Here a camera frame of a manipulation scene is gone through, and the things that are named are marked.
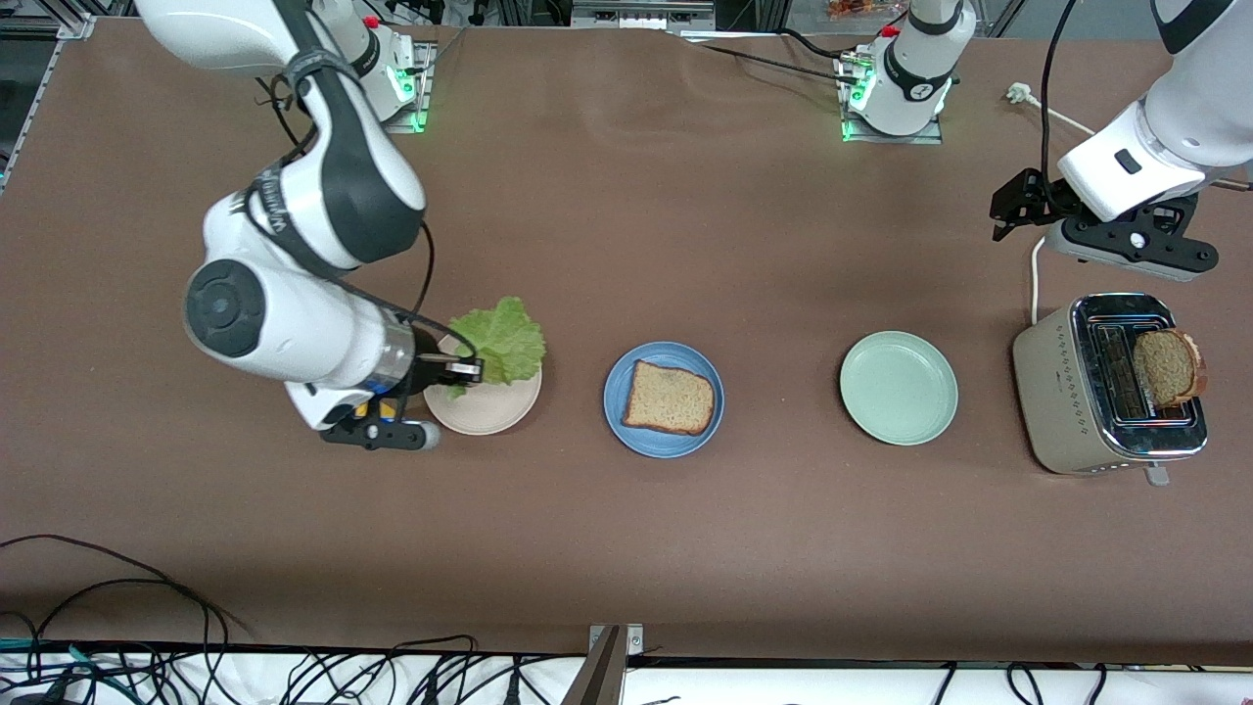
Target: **black strap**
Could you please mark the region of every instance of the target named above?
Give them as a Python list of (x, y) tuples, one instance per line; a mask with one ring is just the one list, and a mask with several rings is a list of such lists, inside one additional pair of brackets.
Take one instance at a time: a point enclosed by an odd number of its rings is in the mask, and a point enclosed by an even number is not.
[(340, 54), (328, 51), (321, 46), (306, 49), (292, 56), (292, 60), (287, 63), (287, 68), (283, 70), (283, 75), (287, 78), (287, 85), (291, 85), (292, 90), (296, 90), (299, 83), (308, 78), (309, 74), (322, 69), (340, 71), (346, 76), (351, 76), (352, 80), (357, 80), (357, 70), (352, 68), (352, 64), (346, 61)]
[(1164, 23), (1158, 14), (1157, 0), (1149, 4), (1153, 8), (1153, 19), (1158, 23), (1158, 34), (1162, 35), (1162, 43), (1167, 45), (1167, 51), (1172, 56), (1187, 49), (1230, 5), (1232, 0), (1192, 0), (1173, 20)]
[[(312, 274), (323, 278), (340, 278), (348, 273), (326, 259), (309, 247), (308, 242), (296, 229), (292, 214), (287, 209), (287, 200), (283, 198), (282, 188), (282, 160), (269, 164), (252, 182), (251, 192), (261, 198), (261, 207), (266, 212), (266, 222), (269, 223), (269, 232), (262, 232), (278, 244), (283, 252), (291, 254), (296, 263)], [(248, 208), (249, 190), (244, 192), (243, 207)]]
[(366, 36), (370, 38), (370, 44), (366, 46), (365, 54), (357, 56), (357, 60), (352, 63), (352, 68), (357, 71), (358, 76), (368, 74), (378, 64), (378, 55), (381, 54), (378, 35), (367, 30)]
[(961, 10), (965, 6), (966, 6), (966, 0), (957, 3), (957, 6), (952, 9), (952, 16), (937, 25), (920, 20), (918, 16), (913, 14), (913, 8), (910, 8), (908, 9), (910, 25), (913, 29), (921, 31), (922, 34), (930, 34), (931, 36), (949, 34), (949, 31), (952, 28), (957, 26), (957, 20), (961, 19)]
[(935, 95), (936, 90), (944, 88), (949, 76), (952, 75), (952, 69), (935, 78), (922, 78), (917, 74), (911, 74), (896, 60), (896, 41), (887, 45), (883, 59), (883, 68), (887, 70), (887, 76), (892, 79), (892, 83), (901, 86), (901, 93), (905, 94), (905, 99), (910, 103), (927, 100)]

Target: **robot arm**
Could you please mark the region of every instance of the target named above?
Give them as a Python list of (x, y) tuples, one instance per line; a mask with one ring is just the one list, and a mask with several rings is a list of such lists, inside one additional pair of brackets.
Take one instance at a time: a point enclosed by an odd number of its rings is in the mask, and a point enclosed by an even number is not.
[(205, 214), (205, 262), (184, 304), (197, 346), (284, 382), (304, 422), (320, 431), (402, 381), (411, 391), (479, 382), (472, 357), (440, 356), (405, 311), (338, 280), (407, 249), (426, 199), (356, 70), (304, 1), (139, 5), (153, 35), (193, 65), (248, 74), (284, 66), (320, 135), (304, 158), (271, 164)]
[(1197, 192), (1253, 159), (1253, 0), (1150, 3), (1170, 70), (1059, 160), (1063, 179), (1026, 169), (1001, 187), (994, 239), (1051, 223), (1048, 244), (1081, 259), (1175, 280), (1218, 263), (1213, 245), (1183, 233)]
[(967, 0), (915, 0), (906, 20), (896, 36), (858, 46), (871, 71), (848, 103), (870, 126), (896, 136), (920, 131), (944, 106), (976, 16)]
[(1103, 222), (1253, 160), (1253, 3), (1152, 0), (1170, 70), (1058, 162)]

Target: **beige plate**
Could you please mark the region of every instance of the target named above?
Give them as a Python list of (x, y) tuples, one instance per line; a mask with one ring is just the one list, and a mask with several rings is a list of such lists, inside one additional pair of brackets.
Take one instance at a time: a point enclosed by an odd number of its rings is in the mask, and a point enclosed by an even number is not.
[[(455, 352), (457, 341), (446, 334), (440, 349)], [(429, 387), (422, 392), (426, 406), (441, 425), (465, 436), (491, 436), (523, 421), (540, 396), (544, 371), (514, 384), (480, 384), (466, 391), (460, 399), (449, 401), (447, 387)]]

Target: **toasted bread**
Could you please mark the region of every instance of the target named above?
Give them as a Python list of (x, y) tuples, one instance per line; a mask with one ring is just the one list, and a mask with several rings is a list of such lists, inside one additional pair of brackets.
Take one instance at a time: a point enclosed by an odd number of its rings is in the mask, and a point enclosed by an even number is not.
[(1178, 407), (1205, 391), (1205, 362), (1187, 332), (1175, 328), (1141, 332), (1135, 337), (1133, 362), (1159, 409)]
[(713, 386), (705, 378), (638, 361), (623, 426), (700, 436), (713, 409)]

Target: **green lettuce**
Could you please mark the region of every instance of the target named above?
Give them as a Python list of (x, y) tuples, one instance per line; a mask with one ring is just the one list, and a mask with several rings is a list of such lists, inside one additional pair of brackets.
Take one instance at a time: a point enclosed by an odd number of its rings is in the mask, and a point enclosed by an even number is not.
[[(482, 382), (511, 384), (539, 374), (544, 359), (544, 333), (526, 314), (523, 299), (506, 296), (490, 311), (475, 308), (449, 321), (449, 327), (466, 336), (479, 348), (482, 359)], [(469, 356), (470, 348), (457, 346), (457, 356)], [(449, 399), (466, 393), (464, 387), (450, 387)]]

